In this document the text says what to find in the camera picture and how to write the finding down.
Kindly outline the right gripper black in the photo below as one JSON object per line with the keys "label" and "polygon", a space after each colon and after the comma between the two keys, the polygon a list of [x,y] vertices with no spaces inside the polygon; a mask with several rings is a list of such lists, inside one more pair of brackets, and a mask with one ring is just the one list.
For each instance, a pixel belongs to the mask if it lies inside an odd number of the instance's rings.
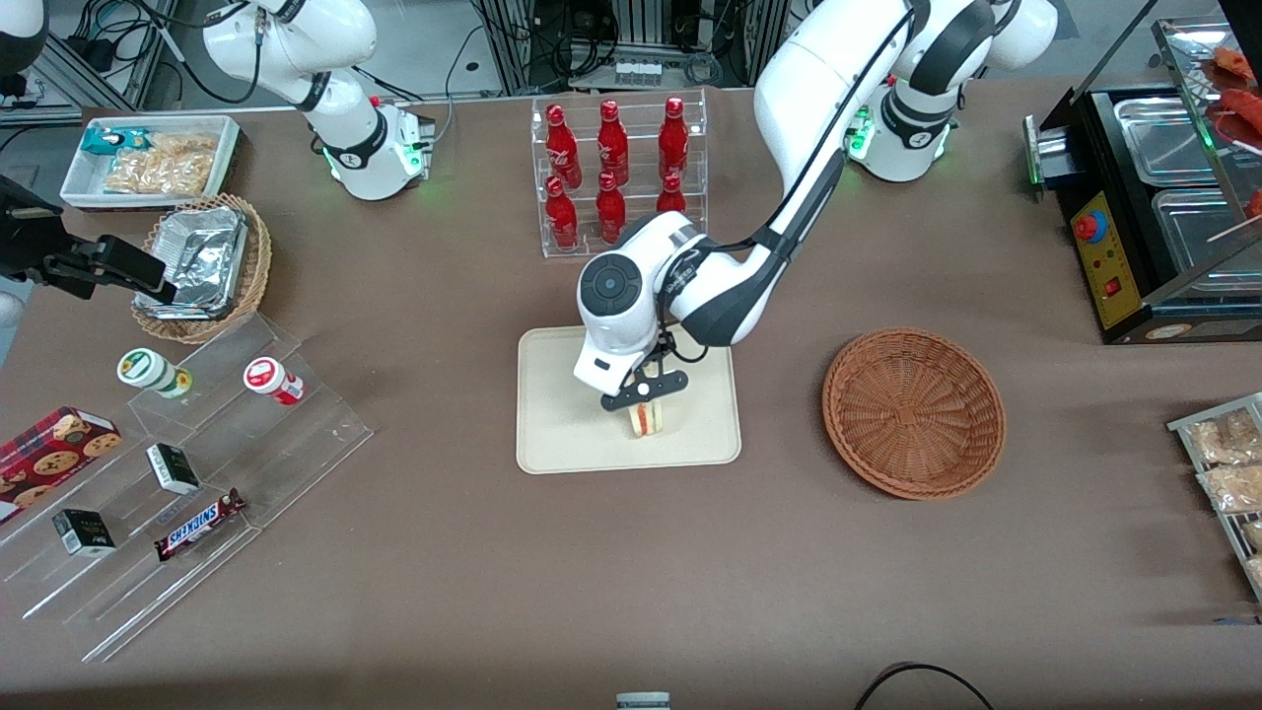
{"label": "right gripper black", "polygon": [[[58,289],[98,286],[86,256],[92,243],[68,233],[61,208],[8,177],[1,179],[1,193],[3,277]],[[98,237],[96,264],[103,274],[135,286],[133,301],[175,301],[175,284],[164,280],[167,265],[126,240]]]}

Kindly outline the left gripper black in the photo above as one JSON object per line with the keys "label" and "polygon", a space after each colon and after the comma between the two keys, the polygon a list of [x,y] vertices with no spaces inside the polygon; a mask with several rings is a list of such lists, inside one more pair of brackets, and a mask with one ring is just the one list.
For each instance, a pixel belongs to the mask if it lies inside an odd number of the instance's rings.
{"label": "left gripper black", "polygon": [[628,383],[623,383],[615,395],[602,396],[603,410],[634,409],[639,404],[666,400],[675,392],[684,391],[689,378],[681,370],[666,370],[656,376],[649,376],[645,370],[635,370]]}

